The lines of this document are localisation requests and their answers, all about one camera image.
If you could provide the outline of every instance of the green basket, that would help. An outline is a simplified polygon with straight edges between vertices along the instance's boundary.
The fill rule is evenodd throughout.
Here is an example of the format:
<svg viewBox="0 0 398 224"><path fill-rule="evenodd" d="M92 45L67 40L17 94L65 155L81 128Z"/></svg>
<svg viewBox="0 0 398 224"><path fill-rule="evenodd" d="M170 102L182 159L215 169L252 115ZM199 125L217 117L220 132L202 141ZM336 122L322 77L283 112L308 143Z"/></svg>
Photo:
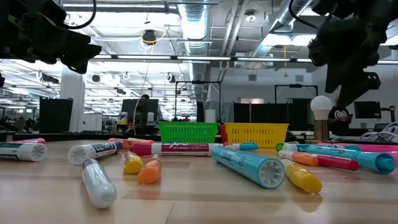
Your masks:
<svg viewBox="0 0 398 224"><path fill-rule="evenodd" d="M214 143L218 123L159 122L164 143Z"/></svg>

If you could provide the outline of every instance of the lamp base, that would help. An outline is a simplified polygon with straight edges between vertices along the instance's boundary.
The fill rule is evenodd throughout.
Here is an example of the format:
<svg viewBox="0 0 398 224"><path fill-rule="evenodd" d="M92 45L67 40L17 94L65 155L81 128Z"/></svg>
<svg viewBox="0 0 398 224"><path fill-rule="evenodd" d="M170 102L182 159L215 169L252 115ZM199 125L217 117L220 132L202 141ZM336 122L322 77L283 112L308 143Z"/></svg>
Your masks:
<svg viewBox="0 0 398 224"><path fill-rule="evenodd" d="M314 138L318 141L329 140L329 129L327 120L314 121Z"/></svg>

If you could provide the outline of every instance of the black partition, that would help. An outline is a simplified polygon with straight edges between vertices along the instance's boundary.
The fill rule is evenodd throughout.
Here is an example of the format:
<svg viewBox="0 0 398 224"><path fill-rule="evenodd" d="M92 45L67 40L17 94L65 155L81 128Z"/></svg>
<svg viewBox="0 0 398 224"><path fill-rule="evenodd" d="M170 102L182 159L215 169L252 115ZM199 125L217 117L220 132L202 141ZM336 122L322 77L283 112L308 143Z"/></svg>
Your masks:
<svg viewBox="0 0 398 224"><path fill-rule="evenodd" d="M40 99L40 133L69 132L73 99Z"/></svg>
<svg viewBox="0 0 398 224"><path fill-rule="evenodd" d="M291 131L310 129L307 104L266 103L244 104L234 103L235 123L289 123Z"/></svg>

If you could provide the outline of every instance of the computer monitor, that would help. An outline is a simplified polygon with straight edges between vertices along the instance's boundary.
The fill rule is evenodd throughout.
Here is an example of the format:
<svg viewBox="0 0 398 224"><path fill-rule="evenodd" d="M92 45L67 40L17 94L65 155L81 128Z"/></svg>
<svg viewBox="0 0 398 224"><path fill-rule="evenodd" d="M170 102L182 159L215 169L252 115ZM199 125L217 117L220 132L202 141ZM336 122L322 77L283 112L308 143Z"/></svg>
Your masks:
<svg viewBox="0 0 398 224"><path fill-rule="evenodd" d="M381 118L380 102L354 102L355 118Z"/></svg>
<svg viewBox="0 0 398 224"><path fill-rule="evenodd" d="M123 100L122 112L127 112L127 120L133 122L134 109L136 108L137 100ZM157 120L157 109L159 107L159 100L139 100L136 110L136 124L137 121L147 121L148 112L154 114L154 120Z"/></svg>

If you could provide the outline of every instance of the orange marker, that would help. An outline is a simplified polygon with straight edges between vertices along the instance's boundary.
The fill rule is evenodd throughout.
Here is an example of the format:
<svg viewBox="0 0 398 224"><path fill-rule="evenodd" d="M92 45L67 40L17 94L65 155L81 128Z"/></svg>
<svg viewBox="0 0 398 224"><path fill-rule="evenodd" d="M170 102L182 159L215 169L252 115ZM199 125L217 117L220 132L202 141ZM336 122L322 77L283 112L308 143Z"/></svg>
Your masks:
<svg viewBox="0 0 398 224"><path fill-rule="evenodd" d="M308 165L308 166L317 166L318 165L318 159L316 157L313 157L311 154L307 154L304 152L281 150L278 152L278 155L284 159L298 162L300 164L304 164L304 165Z"/></svg>
<svg viewBox="0 0 398 224"><path fill-rule="evenodd" d="M121 142L123 145L123 149L128 149L130 150L134 144L153 144L155 143L152 140L143 140L143 139L115 139L115 138L110 138L108 139L108 142Z"/></svg>
<svg viewBox="0 0 398 224"><path fill-rule="evenodd" d="M162 172L162 163L159 155L154 155L148 160L144 168L138 174L138 182L141 184L152 184Z"/></svg>

